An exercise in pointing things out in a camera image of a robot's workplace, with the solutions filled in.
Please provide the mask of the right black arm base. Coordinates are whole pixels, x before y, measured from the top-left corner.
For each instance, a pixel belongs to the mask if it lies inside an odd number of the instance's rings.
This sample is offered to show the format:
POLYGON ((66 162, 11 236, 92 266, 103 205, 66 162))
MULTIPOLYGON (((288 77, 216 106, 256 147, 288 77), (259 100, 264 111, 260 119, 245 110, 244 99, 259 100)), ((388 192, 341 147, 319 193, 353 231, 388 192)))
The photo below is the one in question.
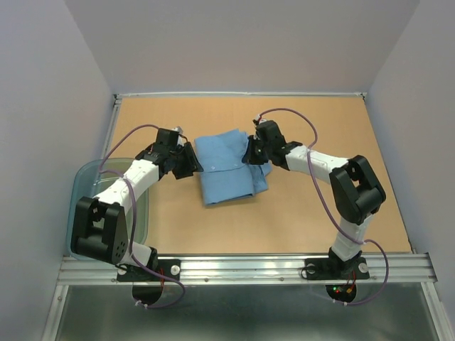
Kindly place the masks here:
POLYGON ((370 273, 363 257, 348 262, 312 258, 304 261, 300 276, 309 281, 347 281, 348 279, 369 279, 370 273))

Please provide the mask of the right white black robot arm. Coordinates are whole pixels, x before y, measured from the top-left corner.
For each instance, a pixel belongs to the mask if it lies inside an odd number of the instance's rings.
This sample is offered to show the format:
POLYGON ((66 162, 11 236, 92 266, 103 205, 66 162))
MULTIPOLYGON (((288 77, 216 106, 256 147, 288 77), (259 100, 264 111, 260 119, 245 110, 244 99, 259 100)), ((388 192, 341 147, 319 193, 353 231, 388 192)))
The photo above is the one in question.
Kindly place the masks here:
POLYGON ((297 141, 286 141, 272 120, 255 121, 255 134, 249 136, 243 161, 252 165, 271 162, 291 172, 311 176, 314 184, 331 186, 339 214, 328 217, 338 230, 326 257, 304 264, 301 275, 309 281, 368 279, 368 265, 362 256, 365 231, 386 199, 385 191, 368 160, 330 156, 297 141))

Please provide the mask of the light blue long sleeve shirt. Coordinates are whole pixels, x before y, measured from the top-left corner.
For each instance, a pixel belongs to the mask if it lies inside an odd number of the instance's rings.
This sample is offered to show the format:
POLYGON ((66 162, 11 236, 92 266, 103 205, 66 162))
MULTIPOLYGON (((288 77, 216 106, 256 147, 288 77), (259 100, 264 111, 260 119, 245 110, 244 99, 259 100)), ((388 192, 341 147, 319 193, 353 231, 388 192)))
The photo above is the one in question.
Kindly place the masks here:
POLYGON ((201 136, 195 139, 195 145, 203 167, 200 183, 204 205, 253 197, 268 190, 270 164, 242 162, 248 145, 246 132, 234 129, 214 136, 201 136))

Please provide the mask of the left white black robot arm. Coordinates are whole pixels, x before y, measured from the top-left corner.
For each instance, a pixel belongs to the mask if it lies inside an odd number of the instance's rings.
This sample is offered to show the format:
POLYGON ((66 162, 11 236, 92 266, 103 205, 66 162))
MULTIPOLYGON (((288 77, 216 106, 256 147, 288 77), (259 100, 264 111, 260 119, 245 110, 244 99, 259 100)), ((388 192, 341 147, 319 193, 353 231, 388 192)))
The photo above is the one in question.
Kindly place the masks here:
POLYGON ((127 265, 144 280, 169 277, 160 270, 157 251, 134 241, 135 227, 127 227, 127 214, 137 222, 137 200, 172 173, 175 179, 203 171, 191 143, 181 128, 159 128, 156 140, 143 149, 129 168, 120 173, 108 188, 75 204, 70 235, 72 253, 111 265, 127 265))

